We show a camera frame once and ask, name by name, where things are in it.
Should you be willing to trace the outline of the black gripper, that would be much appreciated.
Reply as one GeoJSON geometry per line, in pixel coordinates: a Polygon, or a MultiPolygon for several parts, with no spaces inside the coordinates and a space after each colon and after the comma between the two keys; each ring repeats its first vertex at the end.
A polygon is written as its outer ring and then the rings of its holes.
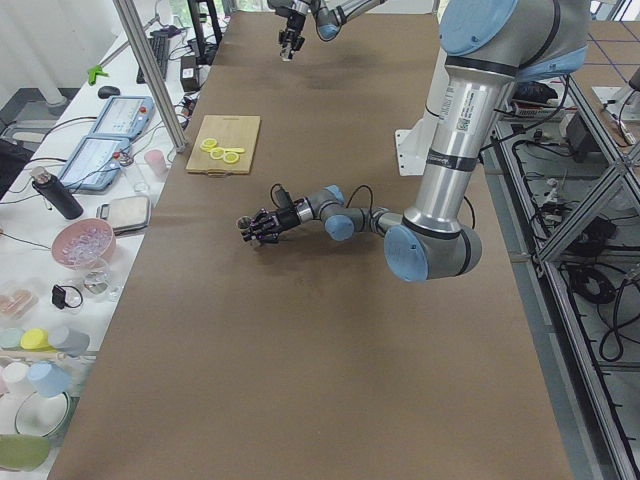
{"type": "Polygon", "coordinates": [[[296,36],[294,41],[293,41],[293,50],[294,51],[300,51],[304,42],[305,42],[305,38],[303,36],[301,36],[300,34],[303,31],[304,25],[305,25],[305,21],[306,21],[306,15],[303,13],[300,13],[296,10],[291,10],[289,12],[288,18],[287,18],[287,24],[286,24],[286,30],[280,30],[279,31],[279,35],[278,35],[278,41],[280,44],[280,52],[281,49],[285,46],[289,46],[290,47],[290,43],[289,43],[289,37],[288,37],[288,33],[290,33],[293,36],[296,36]]]}
{"type": "Polygon", "coordinates": [[[249,222],[249,230],[243,232],[243,240],[252,245],[278,244],[279,234],[300,225],[295,207],[273,211],[259,210],[249,222]]]}

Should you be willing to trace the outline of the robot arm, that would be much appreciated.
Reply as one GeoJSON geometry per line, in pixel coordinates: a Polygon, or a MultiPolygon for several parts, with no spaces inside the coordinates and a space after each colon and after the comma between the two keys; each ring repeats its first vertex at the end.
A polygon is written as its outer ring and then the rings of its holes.
{"type": "Polygon", "coordinates": [[[380,235],[387,265],[401,280],[469,272],[482,244],[458,213],[497,107],[518,82],[578,70],[586,59],[590,20],[585,1],[449,2],[439,26],[449,80],[414,204],[396,214],[352,208],[333,185],[296,200],[275,186],[273,210],[239,219],[242,237],[274,243],[285,231],[319,221],[337,241],[363,231],[380,235]]]}
{"type": "Polygon", "coordinates": [[[318,37],[329,42],[337,37],[343,25],[382,4],[384,1],[355,0],[339,1],[334,7],[329,7],[325,1],[319,0],[267,2],[277,16],[286,19],[286,26],[278,35],[280,57],[285,62],[292,61],[294,54],[301,50],[305,42],[302,32],[308,16],[315,22],[318,37]]]}

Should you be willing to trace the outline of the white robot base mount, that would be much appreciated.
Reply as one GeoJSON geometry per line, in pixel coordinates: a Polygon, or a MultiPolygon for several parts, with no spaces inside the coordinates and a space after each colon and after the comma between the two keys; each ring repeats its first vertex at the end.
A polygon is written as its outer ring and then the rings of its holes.
{"type": "Polygon", "coordinates": [[[411,129],[396,130],[396,157],[399,174],[421,176],[425,169],[427,155],[439,122],[441,106],[449,84],[444,62],[446,53],[440,51],[426,98],[423,116],[411,129]]]}

